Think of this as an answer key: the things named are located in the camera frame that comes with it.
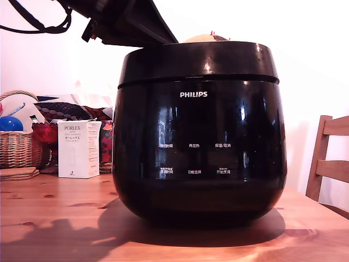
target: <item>blue ball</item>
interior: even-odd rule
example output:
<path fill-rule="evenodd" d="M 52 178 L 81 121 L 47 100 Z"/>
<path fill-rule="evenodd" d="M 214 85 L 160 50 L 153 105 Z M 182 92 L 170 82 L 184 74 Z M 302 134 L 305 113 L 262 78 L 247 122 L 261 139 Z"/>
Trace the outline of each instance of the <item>blue ball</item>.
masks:
<path fill-rule="evenodd" d="M 0 131 L 23 131 L 22 122 L 13 116 L 0 117 Z"/>

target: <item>wooden table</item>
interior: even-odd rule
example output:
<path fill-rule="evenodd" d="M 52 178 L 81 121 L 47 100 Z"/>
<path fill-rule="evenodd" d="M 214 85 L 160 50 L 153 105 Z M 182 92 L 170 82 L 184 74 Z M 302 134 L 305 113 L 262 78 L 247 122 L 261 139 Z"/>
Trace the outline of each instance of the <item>wooden table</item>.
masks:
<path fill-rule="evenodd" d="M 285 189 L 253 225 L 151 228 L 118 199 L 110 174 L 1 183 L 1 261 L 349 261 L 349 221 Z"/>

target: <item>cable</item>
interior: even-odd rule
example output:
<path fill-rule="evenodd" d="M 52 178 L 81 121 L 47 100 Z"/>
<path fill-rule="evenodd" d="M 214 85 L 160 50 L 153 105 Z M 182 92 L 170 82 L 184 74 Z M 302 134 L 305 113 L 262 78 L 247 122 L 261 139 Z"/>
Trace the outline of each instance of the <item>cable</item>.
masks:
<path fill-rule="evenodd" d="M 67 14 L 64 21 L 58 25 L 58 26 L 49 26 L 45 27 L 39 20 L 37 20 L 31 13 L 27 11 L 17 0 L 8 0 L 10 4 L 16 9 L 16 11 L 33 27 L 35 27 L 37 30 L 33 31 L 27 31 L 27 30 L 19 30 L 10 28 L 7 26 L 0 25 L 0 29 L 7 30 L 14 33 L 20 33 L 20 34 L 42 34 L 42 33 L 48 33 L 48 34 L 61 34 L 66 32 L 70 25 L 71 25 L 71 12 L 72 9 L 68 7 L 65 3 L 63 3 L 61 0 L 56 0 L 60 5 L 63 7 L 65 13 Z"/>

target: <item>wooden chair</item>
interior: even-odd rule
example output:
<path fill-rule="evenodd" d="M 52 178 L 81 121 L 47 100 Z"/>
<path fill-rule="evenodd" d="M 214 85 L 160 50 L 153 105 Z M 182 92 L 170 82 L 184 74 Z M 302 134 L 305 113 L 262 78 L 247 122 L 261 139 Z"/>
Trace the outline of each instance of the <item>wooden chair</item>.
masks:
<path fill-rule="evenodd" d="M 325 160 L 330 135 L 349 135 L 349 116 L 337 119 L 332 119 L 331 116 L 320 117 L 308 186 L 305 193 L 307 197 L 315 201 L 318 201 L 320 196 L 323 176 L 349 183 L 349 161 Z M 322 205 L 349 219 L 348 212 L 331 205 Z"/>

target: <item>black rice cooker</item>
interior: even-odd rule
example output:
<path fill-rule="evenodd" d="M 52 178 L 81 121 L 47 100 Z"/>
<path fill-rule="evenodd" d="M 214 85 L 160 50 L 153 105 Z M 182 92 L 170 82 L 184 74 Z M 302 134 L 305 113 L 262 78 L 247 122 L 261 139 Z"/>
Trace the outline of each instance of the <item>black rice cooker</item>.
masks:
<path fill-rule="evenodd" d="M 287 174 L 278 84 L 261 44 L 169 44 L 128 54 L 113 140 L 121 201 L 169 224 L 239 224 L 266 214 Z"/>

